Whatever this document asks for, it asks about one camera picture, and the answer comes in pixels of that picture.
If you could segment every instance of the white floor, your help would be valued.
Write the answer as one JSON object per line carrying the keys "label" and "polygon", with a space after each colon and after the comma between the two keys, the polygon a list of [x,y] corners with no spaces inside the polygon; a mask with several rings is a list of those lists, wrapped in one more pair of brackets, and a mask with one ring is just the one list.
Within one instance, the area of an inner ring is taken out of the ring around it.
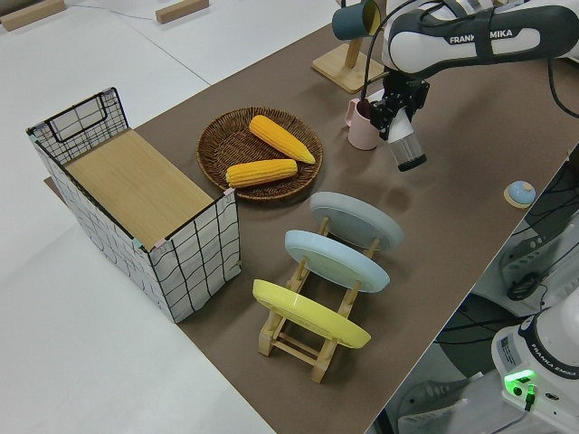
{"label": "white floor", "polygon": [[271,432],[92,246],[44,184],[24,133],[111,86],[137,127],[328,24],[337,8],[211,0],[153,21],[174,2],[70,0],[38,23],[0,27],[0,432]]}

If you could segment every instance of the blue cup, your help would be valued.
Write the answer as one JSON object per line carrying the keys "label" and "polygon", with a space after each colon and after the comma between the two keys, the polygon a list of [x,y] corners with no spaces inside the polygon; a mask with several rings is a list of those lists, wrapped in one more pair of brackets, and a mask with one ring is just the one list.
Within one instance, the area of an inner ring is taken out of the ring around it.
{"label": "blue cup", "polygon": [[332,17],[332,30],[340,41],[372,36],[378,31],[380,8],[374,0],[363,0],[351,6],[345,4],[342,2],[342,7]]}

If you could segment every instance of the small round button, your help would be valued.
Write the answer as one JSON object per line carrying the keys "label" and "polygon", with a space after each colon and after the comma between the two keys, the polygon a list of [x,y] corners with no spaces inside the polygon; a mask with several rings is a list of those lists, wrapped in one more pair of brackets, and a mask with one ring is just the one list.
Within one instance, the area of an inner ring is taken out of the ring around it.
{"label": "small round button", "polygon": [[533,185],[525,181],[515,181],[504,192],[505,199],[517,208],[528,208],[535,200],[536,192]]}

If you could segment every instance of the green light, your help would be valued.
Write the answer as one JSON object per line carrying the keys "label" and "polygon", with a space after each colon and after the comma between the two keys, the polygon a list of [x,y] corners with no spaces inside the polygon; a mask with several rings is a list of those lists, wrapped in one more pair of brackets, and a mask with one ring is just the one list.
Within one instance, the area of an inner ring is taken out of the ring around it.
{"label": "green light", "polygon": [[[518,373],[510,373],[509,375],[505,375],[505,387],[510,393],[515,394],[513,391],[520,382],[522,383],[527,382],[534,376],[535,371],[532,371],[530,369],[526,369]],[[534,389],[535,386],[531,385],[528,389],[529,393],[534,393]]]}

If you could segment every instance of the wooden block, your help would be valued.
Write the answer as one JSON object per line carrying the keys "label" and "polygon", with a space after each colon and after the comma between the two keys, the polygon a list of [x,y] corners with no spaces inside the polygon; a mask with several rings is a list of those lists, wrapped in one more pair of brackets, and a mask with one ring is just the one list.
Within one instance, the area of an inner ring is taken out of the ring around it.
{"label": "wooden block", "polygon": [[37,5],[25,7],[11,14],[4,15],[0,18],[0,22],[4,28],[11,32],[19,29],[25,25],[35,23],[47,16],[57,14],[66,9],[64,0],[44,0]]}
{"label": "wooden block", "polygon": [[182,16],[205,9],[208,6],[209,0],[182,0],[174,5],[159,9],[155,12],[155,15],[157,16],[157,21],[165,24]]}
{"label": "wooden block", "polygon": [[[348,56],[349,45],[343,43],[336,49],[324,54],[315,59],[312,63],[312,68],[320,74],[328,77],[334,81],[339,87],[349,93],[356,93],[364,86],[365,74],[365,60],[366,56],[359,53],[356,59],[356,64],[353,67],[346,65],[346,58],[351,59],[351,53]],[[370,71],[368,79],[380,75],[384,70],[384,66],[377,61],[370,61]]]}

